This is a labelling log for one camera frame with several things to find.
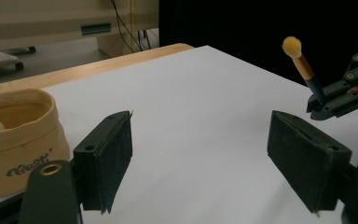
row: wire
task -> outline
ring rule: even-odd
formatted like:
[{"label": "wire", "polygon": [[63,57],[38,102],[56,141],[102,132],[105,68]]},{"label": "wire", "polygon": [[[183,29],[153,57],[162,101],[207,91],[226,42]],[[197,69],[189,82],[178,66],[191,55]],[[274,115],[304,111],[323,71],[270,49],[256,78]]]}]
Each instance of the wire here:
[{"label": "wire", "polygon": [[157,36],[152,30],[148,30],[148,31],[150,31],[150,33],[152,33],[152,34],[156,37],[156,40],[157,40],[157,42],[159,43],[158,36]]},{"label": "wire", "polygon": [[124,23],[124,21],[121,19],[121,17],[118,15],[117,12],[117,7],[116,7],[116,2],[115,0],[111,0],[113,8],[115,9],[116,12],[116,19],[117,19],[117,26],[118,26],[118,31],[120,32],[120,36],[121,39],[124,41],[124,43],[126,44],[126,46],[131,50],[131,52],[133,53],[134,50],[133,48],[127,43],[127,41],[124,39],[123,33],[121,32],[120,29],[120,24],[123,24],[124,28],[126,29],[127,33],[130,34],[132,40],[136,43],[136,45],[138,46],[139,50],[142,51],[141,46],[138,44],[138,42],[136,41],[135,37],[133,37],[132,33],[129,31],[129,29],[127,28],[126,24]]}]

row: white sheet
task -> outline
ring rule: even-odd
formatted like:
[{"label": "white sheet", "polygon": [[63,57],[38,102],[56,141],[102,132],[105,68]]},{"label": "white sheet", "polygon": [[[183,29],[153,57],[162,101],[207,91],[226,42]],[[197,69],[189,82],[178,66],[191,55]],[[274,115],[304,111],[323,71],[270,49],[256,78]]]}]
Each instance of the white sheet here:
[{"label": "white sheet", "polygon": [[341,223],[341,202],[311,214],[268,157],[270,115],[305,119],[357,165],[358,110],[311,120],[309,89],[208,46],[45,90],[71,148],[104,117],[133,112],[133,157],[112,213],[83,211],[86,224]]}]

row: fabric basket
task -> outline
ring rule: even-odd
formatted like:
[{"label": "fabric basket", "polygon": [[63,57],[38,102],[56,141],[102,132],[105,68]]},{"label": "fabric basket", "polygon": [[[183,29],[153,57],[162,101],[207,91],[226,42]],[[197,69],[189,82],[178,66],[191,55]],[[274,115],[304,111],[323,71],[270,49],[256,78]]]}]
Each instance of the fabric basket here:
[{"label": "fabric basket", "polygon": [[0,196],[25,190],[31,171],[47,162],[70,160],[54,98],[25,89],[0,93]]}]

